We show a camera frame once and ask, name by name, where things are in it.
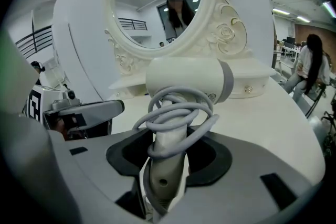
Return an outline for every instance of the person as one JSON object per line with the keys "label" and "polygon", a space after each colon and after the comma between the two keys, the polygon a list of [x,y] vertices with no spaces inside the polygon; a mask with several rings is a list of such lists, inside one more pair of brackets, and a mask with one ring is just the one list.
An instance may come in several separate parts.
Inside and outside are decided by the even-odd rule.
{"label": "person", "polygon": [[329,84],[329,65],[323,54],[322,41],[319,36],[311,34],[307,38],[307,45],[301,50],[297,71],[283,86],[288,93],[294,90],[293,100],[297,103],[301,95],[316,89],[317,84]]}
{"label": "person", "polygon": [[[42,69],[41,69],[40,64],[37,61],[31,62],[30,65],[35,68],[37,73],[39,73],[39,74],[41,73]],[[40,79],[38,79],[36,81],[35,85],[40,85],[41,86]]]}
{"label": "person", "polygon": [[166,40],[171,43],[178,38],[194,18],[194,12],[186,0],[167,0],[168,19],[164,23]]}
{"label": "person", "polygon": [[274,22],[273,22],[273,30],[274,30],[274,42],[273,42],[272,68],[275,69],[275,64],[277,62],[277,57],[278,57],[278,53],[277,53],[278,36],[277,36],[277,32],[275,30],[275,24],[274,24]]}

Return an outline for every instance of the desk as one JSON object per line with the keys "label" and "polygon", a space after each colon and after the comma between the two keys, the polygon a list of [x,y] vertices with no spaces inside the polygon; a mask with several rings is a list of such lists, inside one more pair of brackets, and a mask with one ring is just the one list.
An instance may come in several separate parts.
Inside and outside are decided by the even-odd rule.
{"label": "desk", "polygon": [[300,51],[299,51],[299,50],[291,49],[291,48],[288,48],[288,47],[285,47],[285,46],[283,46],[283,47],[281,48],[281,51],[282,51],[282,49],[285,50],[285,53],[284,53],[284,54],[285,54],[285,55],[284,55],[285,58],[286,58],[286,51],[292,51],[292,52],[294,52],[294,62],[296,61],[298,55],[300,54]]}
{"label": "desk", "polygon": [[277,55],[277,61],[280,61],[280,58],[281,58],[281,50],[275,50],[275,51],[274,51],[274,54]]}
{"label": "desk", "polygon": [[[112,134],[131,129],[147,114],[149,101],[148,95],[123,100],[125,111],[113,119]],[[273,79],[268,80],[263,95],[227,99],[214,105],[214,113],[220,118],[211,131],[266,148],[313,185],[323,178],[324,158],[313,129],[293,99]],[[201,124],[205,117],[201,111],[193,125]]]}

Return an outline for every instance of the black railing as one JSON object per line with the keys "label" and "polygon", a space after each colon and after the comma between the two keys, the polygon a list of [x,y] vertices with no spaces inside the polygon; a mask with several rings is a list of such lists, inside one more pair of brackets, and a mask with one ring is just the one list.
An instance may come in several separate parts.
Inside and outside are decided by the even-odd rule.
{"label": "black railing", "polygon": [[142,20],[119,18],[119,22],[125,30],[147,30],[146,22]]}
{"label": "black railing", "polygon": [[51,25],[34,31],[30,35],[16,42],[17,47],[24,57],[28,58],[38,51],[52,45],[53,35],[51,33]]}

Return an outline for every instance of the ceiling light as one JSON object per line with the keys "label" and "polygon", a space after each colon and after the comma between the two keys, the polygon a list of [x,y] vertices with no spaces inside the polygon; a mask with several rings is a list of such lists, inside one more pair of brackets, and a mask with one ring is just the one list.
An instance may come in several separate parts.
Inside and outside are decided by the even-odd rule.
{"label": "ceiling light", "polygon": [[334,11],[334,9],[333,9],[333,7],[332,7],[330,1],[328,1],[328,2],[324,2],[323,5],[324,5],[324,7],[327,9],[327,11],[330,13],[330,15],[331,15],[332,17],[336,18],[336,13],[335,13],[335,11]]}
{"label": "ceiling light", "polygon": [[305,23],[310,23],[310,20],[307,20],[306,18],[303,18],[301,16],[298,16],[297,18],[301,21],[304,21]]}
{"label": "ceiling light", "polygon": [[274,8],[273,11],[274,11],[274,12],[281,13],[281,14],[285,14],[285,15],[289,15],[289,14],[290,14],[289,12],[284,12],[283,10],[279,10],[279,9],[277,9],[277,8]]}

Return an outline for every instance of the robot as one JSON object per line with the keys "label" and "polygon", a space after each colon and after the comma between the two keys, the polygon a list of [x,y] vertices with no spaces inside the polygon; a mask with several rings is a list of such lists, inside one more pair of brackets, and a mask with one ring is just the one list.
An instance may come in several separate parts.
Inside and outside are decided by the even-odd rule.
{"label": "robot", "polygon": [[[154,223],[285,223],[316,193],[317,186],[273,153],[211,132],[225,120],[213,106],[233,88],[226,63],[154,59],[146,87],[149,113],[113,135],[112,119],[125,109],[120,100],[81,104],[73,91],[35,86],[28,117],[2,113],[5,160],[52,218],[146,223],[143,185]],[[207,118],[192,126],[200,110]],[[66,136],[56,130],[60,120]],[[182,183],[185,155],[189,167]]]}

